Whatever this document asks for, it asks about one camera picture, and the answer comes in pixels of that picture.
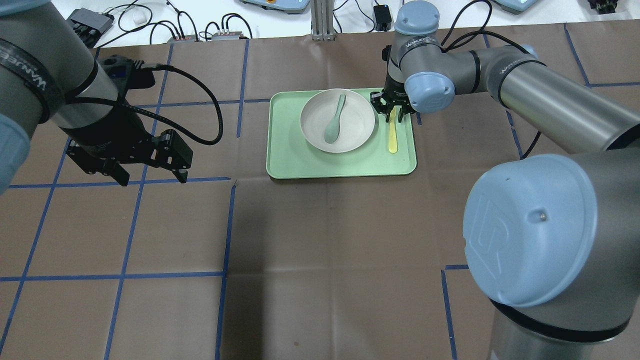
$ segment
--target white bowl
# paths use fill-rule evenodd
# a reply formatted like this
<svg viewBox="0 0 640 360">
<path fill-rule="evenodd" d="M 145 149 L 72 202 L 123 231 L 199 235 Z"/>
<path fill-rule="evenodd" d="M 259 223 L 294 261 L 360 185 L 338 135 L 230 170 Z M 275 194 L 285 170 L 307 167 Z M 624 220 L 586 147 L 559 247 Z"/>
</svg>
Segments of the white bowl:
<svg viewBox="0 0 640 360">
<path fill-rule="evenodd" d="M 333 143 L 324 140 L 324 129 L 333 119 L 340 94 L 346 96 L 340 114 L 340 134 Z M 307 141 L 326 152 L 347 152 L 364 144 L 376 125 L 369 100 L 346 89 L 329 89 L 311 97 L 300 114 L 300 128 Z"/>
</svg>

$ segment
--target blue joint cap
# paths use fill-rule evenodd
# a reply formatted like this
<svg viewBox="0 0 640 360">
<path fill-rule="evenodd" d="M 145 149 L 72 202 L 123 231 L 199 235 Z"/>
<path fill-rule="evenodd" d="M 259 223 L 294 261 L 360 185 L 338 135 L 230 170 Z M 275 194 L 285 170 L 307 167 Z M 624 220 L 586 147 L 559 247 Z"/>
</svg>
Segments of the blue joint cap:
<svg viewBox="0 0 640 360">
<path fill-rule="evenodd" d="M 51 0 L 0 0 L 0 16 L 23 12 L 42 6 Z"/>
<path fill-rule="evenodd" d="M 544 304 L 580 274 L 597 218 L 593 185 L 570 158 L 545 154 L 498 165 L 478 179 L 465 207 L 471 275 L 494 301 Z"/>
<path fill-rule="evenodd" d="M 409 36 L 434 33 L 438 29 L 440 12 L 423 0 L 411 1 L 402 5 L 396 19 L 396 31 Z"/>
<path fill-rule="evenodd" d="M 413 74 L 404 82 L 411 107 L 421 113 L 440 111 L 453 102 L 456 87 L 448 77 L 431 71 Z"/>
<path fill-rule="evenodd" d="M 0 193 L 3 193 L 29 154 L 31 140 L 12 119 L 0 114 Z"/>
</svg>

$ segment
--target cable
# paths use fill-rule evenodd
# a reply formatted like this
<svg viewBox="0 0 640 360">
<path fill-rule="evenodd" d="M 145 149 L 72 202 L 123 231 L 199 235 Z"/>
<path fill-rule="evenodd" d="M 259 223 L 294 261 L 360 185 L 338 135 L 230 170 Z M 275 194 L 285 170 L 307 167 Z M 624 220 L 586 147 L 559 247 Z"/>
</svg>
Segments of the cable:
<svg viewBox="0 0 640 360">
<path fill-rule="evenodd" d="M 157 23 L 158 23 L 158 22 L 150 22 L 150 23 L 148 23 L 148 24 L 140 25 L 140 26 L 138 26 L 137 28 L 135 28 L 135 29 L 131 29 L 131 30 L 129 30 L 129 31 L 126 31 L 124 34 L 120 34 L 120 35 L 118 35 L 117 37 L 112 38 L 111 40 L 109 40 L 109 41 L 105 42 L 104 44 L 102 44 L 102 45 L 100 45 L 100 46 L 97 46 L 97 47 L 95 47 L 95 48 L 96 48 L 96 49 L 100 49 L 101 47 L 107 46 L 107 45 L 109 45 L 110 43 L 112 43 L 112 42 L 114 42 L 114 41 L 118 40 L 119 38 L 122 38 L 122 37 L 124 37 L 124 36 L 126 36 L 126 35 L 128 35 L 128 34 L 131 34 L 131 33 L 135 33 L 135 32 L 137 32 L 137 31 L 140 31 L 140 30 L 142 30 L 142 29 L 146 28 L 146 27 L 147 27 L 147 26 L 149 26 L 149 25 L 155 25 L 155 24 L 157 24 Z"/>
<path fill-rule="evenodd" d="M 148 6 L 136 4 L 135 1 L 133 3 L 131 3 L 131 4 L 118 5 L 118 6 L 114 7 L 113 9 L 116 10 L 118 8 L 123 8 L 125 6 L 126 6 L 126 9 L 122 10 L 122 13 L 118 17 L 118 27 L 120 28 L 120 30 L 122 30 L 124 32 L 131 31 L 131 30 L 127 30 L 127 29 L 123 28 L 122 24 L 120 22 L 122 21 L 122 17 L 124 16 L 124 14 L 126 14 L 127 11 L 129 11 L 133 7 L 145 8 L 145 9 L 147 9 L 149 11 L 149 20 L 147 21 L 147 23 L 145 25 L 150 24 L 151 20 L 154 18 L 154 12 Z"/>
<path fill-rule="evenodd" d="M 224 29 L 225 29 L 225 18 L 226 18 L 227 16 L 231 16 L 231 15 L 238 15 L 238 16 L 240 16 L 240 14 L 238 14 L 238 13 L 226 13 L 225 15 L 222 15 L 222 19 L 220 19 L 220 26 L 222 26 L 222 30 L 224 30 Z"/>
<path fill-rule="evenodd" d="M 442 40 L 442 42 L 440 43 L 440 45 L 444 46 L 444 44 L 447 42 L 447 39 L 449 39 L 449 36 L 451 36 L 451 33 L 453 33 L 453 29 L 456 27 L 456 24 L 458 23 L 458 19 L 460 19 L 460 16 L 462 16 L 462 13 L 465 12 L 466 9 L 469 8 L 469 6 L 472 6 L 473 4 L 477 4 L 477 3 L 485 3 L 487 4 L 487 6 L 489 6 L 489 12 L 486 16 L 486 20 L 484 21 L 484 24 L 480 27 L 480 30 L 484 30 L 484 28 L 486 27 L 486 25 L 489 23 L 489 19 L 491 19 L 491 13 L 493 11 L 493 6 L 491 5 L 491 2 L 489 2 L 489 0 L 473 0 L 471 1 L 469 4 L 466 4 L 461 10 L 460 12 L 458 12 L 458 14 L 456 15 L 456 18 L 453 20 L 453 23 L 451 24 L 451 28 L 449 29 L 449 32 L 447 33 L 447 35 L 444 37 L 444 39 Z M 466 43 L 472 41 L 477 35 L 474 35 L 473 37 L 471 37 L 470 39 L 468 39 L 466 42 L 460 44 L 460 46 L 465 45 Z"/>
<path fill-rule="evenodd" d="M 220 110 L 220 104 L 218 104 L 218 100 L 216 99 L 216 97 L 213 95 L 213 93 L 211 92 L 211 90 L 209 90 L 200 80 L 198 80 L 196 77 L 194 77 L 193 75 L 180 70 L 178 68 L 172 67 L 171 65 L 156 65 L 155 67 L 148 67 L 146 69 L 150 69 L 151 71 L 170 71 L 170 72 L 175 72 L 177 74 L 180 74 L 182 76 L 184 76 L 185 78 L 188 78 L 189 80 L 192 80 L 193 82 L 195 82 L 200 88 L 202 88 L 207 95 L 209 95 L 209 97 L 211 98 L 211 101 L 213 102 L 213 105 L 216 108 L 216 114 L 218 116 L 218 135 L 216 136 L 215 139 L 213 140 L 204 140 L 203 138 L 200 138 L 197 135 L 194 135 L 191 131 L 185 129 L 184 127 L 182 127 L 181 125 L 177 124 L 176 122 L 172 121 L 171 119 L 168 119 L 162 115 L 158 115 L 156 113 L 152 113 L 151 111 L 147 111 L 144 110 L 142 108 L 138 108 L 136 106 L 132 106 L 127 104 L 126 102 L 122 102 L 122 101 L 114 101 L 114 100 L 109 100 L 109 99 L 101 99 L 98 97 L 75 97 L 69 101 L 67 101 L 67 104 L 101 104 L 101 105 L 109 105 L 109 106 L 118 106 L 120 108 L 124 108 L 126 110 L 138 113 L 140 115 L 144 115 L 146 117 L 150 117 L 152 119 L 156 119 L 160 122 L 163 122 L 173 128 L 175 128 L 176 130 L 180 131 L 181 133 L 185 134 L 187 137 L 189 137 L 190 139 L 192 139 L 193 141 L 200 143 L 202 145 L 215 145 L 218 142 L 220 142 L 220 139 L 222 138 L 222 133 L 223 133 L 223 124 L 222 124 L 222 111 Z"/>
<path fill-rule="evenodd" d="M 175 33 L 173 32 L 171 27 L 169 27 L 169 25 L 164 24 L 165 22 L 170 22 L 170 21 L 167 21 L 167 20 L 158 21 L 157 23 L 154 24 L 154 27 L 151 28 L 151 33 L 149 34 L 149 45 L 153 45 L 152 39 L 154 37 L 154 30 L 156 29 L 156 27 L 158 25 L 162 25 L 162 26 L 166 27 L 167 29 L 169 29 L 169 31 L 171 31 L 171 38 L 176 40 Z"/>
<path fill-rule="evenodd" d="M 367 14 L 365 14 L 361 7 L 360 7 L 360 3 L 358 2 L 358 0 L 354 0 L 356 2 L 356 5 L 358 5 L 358 10 L 360 10 L 360 12 L 362 13 L 362 15 L 364 15 L 364 17 L 366 17 L 367 19 L 369 19 L 369 21 L 371 21 L 373 23 L 373 28 L 371 28 L 371 30 L 367 31 L 368 33 L 372 32 L 375 28 L 376 28 L 376 22 L 373 21 L 372 18 L 370 18 Z"/>
<path fill-rule="evenodd" d="M 198 35 L 200 35 L 200 37 L 203 38 L 205 41 L 209 41 L 209 40 L 213 39 L 213 35 L 215 35 L 215 34 L 212 34 L 212 33 L 208 32 L 208 31 L 200 31 L 200 32 L 198 32 Z"/>
<path fill-rule="evenodd" d="M 182 14 L 187 15 L 187 17 L 191 21 L 191 25 L 193 25 L 193 33 L 196 36 L 196 41 L 198 41 L 198 30 L 196 29 L 196 23 L 193 22 L 193 19 L 187 12 L 179 11 L 178 12 L 178 28 L 180 28 L 180 33 L 182 34 L 182 38 L 184 38 L 184 32 L 182 31 L 182 26 L 180 26 L 180 15 Z"/>
<path fill-rule="evenodd" d="M 253 38 L 253 33 L 251 31 L 251 26 L 249 26 L 249 23 L 244 19 L 244 17 L 236 14 L 236 13 L 232 13 L 232 14 L 227 14 L 229 15 L 229 17 L 227 17 L 227 20 L 225 22 L 225 27 L 227 28 L 227 31 L 229 30 L 229 20 L 233 19 L 234 17 L 237 17 L 238 19 L 242 20 L 244 22 L 244 24 L 246 25 L 246 28 L 249 29 L 249 37 Z"/>
<path fill-rule="evenodd" d="M 463 39 L 468 38 L 468 37 L 476 37 L 476 36 L 478 36 L 480 34 L 488 35 L 488 36 L 494 37 L 494 38 L 498 38 L 498 39 L 504 41 L 505 43 L 515 47 L 518 50 L 520 50 L 524 54 L 529 54 L 529 52 L 524 47 L 522 47 L 520 44 L 518 44 L 517 42 L 515 42 L 515 41 L 513 41 L 513 40 L 511 40 L 509 38 L 506 38 L 506 37 L 504 37 L 504 36 L 502 36 L 502 35 L 500 35 L 498 33 L 494 33 L 492 31 L 487 31 L 487 30 L 471 31 L 470 33 L 466 33 L 466 34 L 462 35 L 461 37 L 457 38 L 456 40 L 453 40 L 453 42 L 451 44 L 449 44 L 449 46 L 444 49 L 444 52 L 446 53 L 446 52 L 451 51 L 453 49 L 457 49 L 457 48 L 462 46 L 462 44 L 458 44 L 458 42 L 460 42 Z"/>
<path fill-rule="evenodd" d="M 340 29 L 340 32 L 342 33 L 342 25 L 340 25 L 340 21 L 338 21 L 338 17 L 335 16 L 335 13 L 333 13 L 333 18 L 335 19 L 336 23 L 338 24 L 338 28 Z"/>
<path fill-rule="evenodd" d="M 344 0 L 344 2 L 342 3 L 342 5 L 338 6 L 337 8 L 333 9 L 334 11 L 336 10 L 340 10 L 340 8 L 342 8 L 346 3 L 348 3 L 349 0 Z"/>
<path fill-rule="evenodd" d="M 520 157 L 520 160 L 524 160 L 527 158 L 527 156 L 529 156 L 529 154 L 531 153 L 531 151 L 533 150 L 533 148 L 536 146 L 536 144 L 538 143 L 538 139 L 540 139 L 540 135 L 542 135 L 542 133 L 540 133 L 539 131 L 536 133 L 536 137 L 533 138 L 533 141 L 531 142 L 531 145 L 529 145 L 529 148 L 527 149 L 527 151 L 522 154 L 522 156 Z"/>
<path fill-rule="evenodd" d="M 210 39 L 207 39 L 207 37 L 206 37 L 207 33 L 211 35 L 211 38 L 213 38 L 213 34 L 209 32 L 209 26 L 211 26 L 211 25 L 215 25 L 216 29 L 218 29 L 218 33 L 220 32 L 220 26 L 218 25 L 218 23 L 215 22 L 215 21 L 210 21 L 204 28 L 204 33 L 205 33 L 204 39 L 205 39 L 205 41 L 206 40 L 210 40 Z"/>
</svg>

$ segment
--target wanjee logo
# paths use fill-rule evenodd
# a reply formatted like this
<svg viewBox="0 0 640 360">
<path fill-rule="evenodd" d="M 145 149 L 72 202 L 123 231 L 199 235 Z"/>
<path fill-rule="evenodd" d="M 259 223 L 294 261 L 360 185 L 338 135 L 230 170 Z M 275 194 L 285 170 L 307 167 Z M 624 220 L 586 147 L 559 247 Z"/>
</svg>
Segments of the wanjee logo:
<svg viewBox="0 0 640 360">
<path fill-rule="evenodd" d="M 7 53 L 4 49 L 1 48 L 0 58 L 6 60 L 8 63 L 11 63 L 23 73 L 27 74 L 27 77 L 31 78 L 31 81 L 36 85 L 36 87 L 41 88 L 42 90 L 46 90 L 46 80 L 42 79 L 42 76 L 36 73 L 37 69 L 34 69 L 30 64 L 16 59 L 16 57 L 12 56 L 10 53 Z"/>
<path fill-rule="evenodd" d="M 516 60 L 516 61 L 514 61 L 514 62 L 510 63 L 509 65 L 505 66 L 505 67 L 504 67 L 504 69 L 502 69 L 502 70 L 500 71 L 500 73 L 501 73 L 501 74 L 504 74 L 504 73 L 505 73 L 505 71 L 509 70 L 512 66 L 516 65 L 516 64 L 517 64 L 517 63 L 519 63 L 519 62 L 520 62 L 520 60 Z"/>
<path fill-rule="evenodd" d="M 418 45 L 418 44 L 421 44 L 421 43 L 424 43 L 424 42 L 432 43 L 434 41 L 435 41 L 435 39 L 432 38 L 432 37 L 414 38 L 413 40 L 407 41 L 404 46 L 411 47 L 411 46 L 415 46 L 415 45 Z"/>
</svg>

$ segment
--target metal post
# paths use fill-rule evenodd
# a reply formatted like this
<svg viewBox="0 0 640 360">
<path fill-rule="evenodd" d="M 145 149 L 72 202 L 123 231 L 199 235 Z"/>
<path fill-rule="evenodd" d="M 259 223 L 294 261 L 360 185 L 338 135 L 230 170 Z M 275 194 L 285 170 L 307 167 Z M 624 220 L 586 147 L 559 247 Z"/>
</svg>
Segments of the metal post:
<svg viewBox="0 0 640 360">
<path fill-rule="evenodd" d="M 311 38 L 335 40 L 332 0 L 311 0 Z"/>
</svg>

